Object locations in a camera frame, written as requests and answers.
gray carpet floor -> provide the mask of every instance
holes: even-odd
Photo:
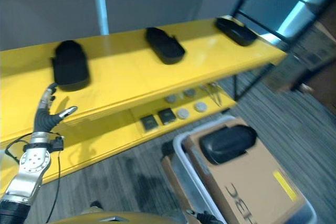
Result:
[[[240,86],[253,74],[240,75]],[[231,90],[231,80],[221,81]],[[272,93],[257,84],[227,112],[241,116],[259,134],[311,202],[318,223],[336,223],[336,116],[312,96]],[[218,118],[212,115],[61,178],[51,220],[78,215],[94,200],[109,211],[164,214],[179,209],[161,167],[162,149],[181,132]],[[45,223],[57,183],[41,187],[25,223]]]

small black square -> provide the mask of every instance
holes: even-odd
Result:
[[[164,125],[176,120],[176,116],[170,108],[159,111],[158,115]]]
[[[144,116],[143,118],[140,118],[140,120],[146,131],[150,131],[158,127],[158,123],[153,115]]]

brown box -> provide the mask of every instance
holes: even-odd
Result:
[[[200,137],[242,119],[190,135],[186,151],[228,224],[284,223],[306,202],[260,140],[247,153],[221,165],[211,164],[199,147]]]
[[[263,82],[273,91],[288,90],[307,70],[332,62],[336,58],[336,40],[330,30],[335,28],[315,22]]]

black object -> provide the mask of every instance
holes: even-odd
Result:
[[[73,40],[63,41],[55,49],[55,55],[51,59],[54,79],[61,89],[75,91],[89,84],[88,63],[80,44]]]
[[[33,143],[23,146],[23,152],[33,148],[46,148],[49,153],[64,150],[64,141],[61,136],[56,137],[51,143]]]
[[[258,37],[245,25],[240,26],[230,19],[217,18],[215,21],[215,26],[223,33],[225,33],[230,39],[232,39],[241,46],[251,45]]]
[[[224,127],[200,138],[204,156],[214,165],[222,164],[245,153],[256,143],[256,131],[245,125]]]
[[[103,206],[102,206],[101,203],[100,203],[99,201],[97,201],[97,200],[95,200],[94,202],[92,202],[92,203],[90,204],[90,207],[98,207],[98,208],[100,208],[100,209],[103,209]]]
[[[153,115],[145,116],[143,118],[140,118],[140,120],[146,131],[150,131],[158,127],[158,123]]]
[[[29,213],[30,206],[12,202],[0,202],[0,224],[23,224]]]
[[[145,37],[163,63],[170,65],[182,60],[185,50],[174,36],[169,37],[165,31],[149,27]]]
[[[159,118],[161,122],[166,125],[176,120],[176,116],[174,115],[171,108],[164,109],[158,112]]]
[[[217,218],[214,215],[209,214],[207,211],[204,211],[204,213],[197,213],[197,220],[200,221],[201,224],[223,224],[220,220],[217,220]]]

cardboard box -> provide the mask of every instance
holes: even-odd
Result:
[[[192,134],[185,149],[228,224],[284,223],[306,200],[260,140],[247,153],[221,165],[211,164],[199,147],[200,137],[233,120]]]
[[[264,78],[264,83],[273,91],[288,90],[305,72],[314,71],[335,58],[335,38],[322,23],[316,22]]]
[[[336,61],[307,81],[312,95],[336,114]]]

